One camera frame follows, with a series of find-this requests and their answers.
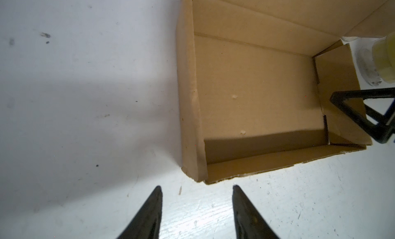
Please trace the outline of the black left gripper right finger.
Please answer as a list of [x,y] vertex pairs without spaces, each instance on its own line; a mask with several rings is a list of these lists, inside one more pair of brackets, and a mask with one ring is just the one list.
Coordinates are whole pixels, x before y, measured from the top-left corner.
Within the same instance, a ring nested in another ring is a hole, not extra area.
[[238,186],[233,186],[232,206],[237,239],[279,239]]

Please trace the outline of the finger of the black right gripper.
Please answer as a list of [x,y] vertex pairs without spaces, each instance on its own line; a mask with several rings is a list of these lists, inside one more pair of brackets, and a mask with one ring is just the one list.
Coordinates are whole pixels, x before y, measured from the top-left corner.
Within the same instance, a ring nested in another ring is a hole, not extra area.
[[385,114],[381,114],[373,108],[365,105],[366,114],[374,119],[373,124],[358,113],[355,109],[345,103],[349,99],[388,99],[395,97],[394,88],[377,88],[368,90],[350,90],[334,92],[330,102],[354,121],[363,131],[378,143],[387,143],[395,134],[395,103],[393,102]]

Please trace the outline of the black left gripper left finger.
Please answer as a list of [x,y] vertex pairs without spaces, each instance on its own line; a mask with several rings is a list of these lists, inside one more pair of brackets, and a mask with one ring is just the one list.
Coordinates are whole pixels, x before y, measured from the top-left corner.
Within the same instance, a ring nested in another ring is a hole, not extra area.
[[158,239],[163,207],[163,193],[156,186],[145,203],[117,237],[118,239]]

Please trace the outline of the brown cardboard box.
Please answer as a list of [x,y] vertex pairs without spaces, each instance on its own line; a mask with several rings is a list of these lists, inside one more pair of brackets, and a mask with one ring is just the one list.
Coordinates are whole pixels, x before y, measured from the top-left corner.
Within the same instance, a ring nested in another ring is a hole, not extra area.
[[341,38],[394,30],[395,0],[181,0],[182,171],[209,184],[364,150],[330,102],[360,89]]

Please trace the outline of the yellow pen cup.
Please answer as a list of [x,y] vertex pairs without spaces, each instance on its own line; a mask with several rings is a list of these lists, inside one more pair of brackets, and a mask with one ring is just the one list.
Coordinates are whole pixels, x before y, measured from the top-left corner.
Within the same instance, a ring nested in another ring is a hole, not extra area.
[[359,71],[370,86],[395,82],[395,34],[363,45],[358,51]]

